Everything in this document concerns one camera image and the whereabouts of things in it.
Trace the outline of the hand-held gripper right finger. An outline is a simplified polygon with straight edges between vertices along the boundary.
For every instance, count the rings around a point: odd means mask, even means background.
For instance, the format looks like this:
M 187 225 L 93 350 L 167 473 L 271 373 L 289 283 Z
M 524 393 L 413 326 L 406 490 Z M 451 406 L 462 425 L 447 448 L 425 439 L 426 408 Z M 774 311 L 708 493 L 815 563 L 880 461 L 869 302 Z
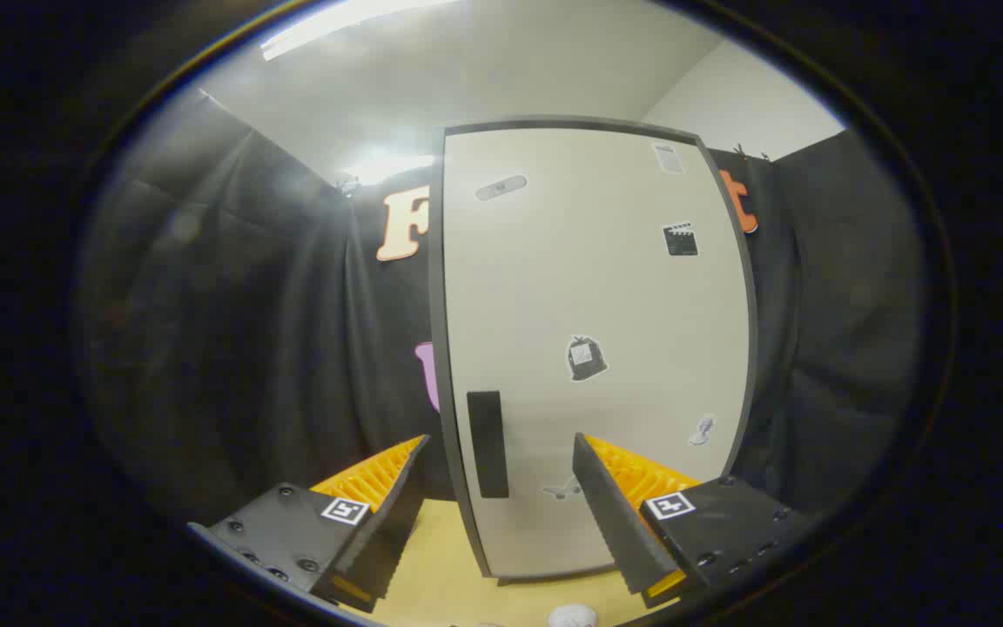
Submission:
M 740 591 L 783 560 L 811 518 L 732 475 L 689 479 L 575 435 L 573 471 L 629 592 L 689 608 Z

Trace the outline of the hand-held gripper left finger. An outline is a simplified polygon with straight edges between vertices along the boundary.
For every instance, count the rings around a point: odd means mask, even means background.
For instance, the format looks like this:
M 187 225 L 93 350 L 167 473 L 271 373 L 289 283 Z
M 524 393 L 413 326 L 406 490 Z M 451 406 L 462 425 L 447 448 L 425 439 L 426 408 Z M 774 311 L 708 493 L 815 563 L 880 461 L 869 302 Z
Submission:
M 371 612 L 386 598 L 423 504 L 426 434 L 313 487 L 281 482 L 212 524 L 200 547 L 287 602 L 318 614 Z

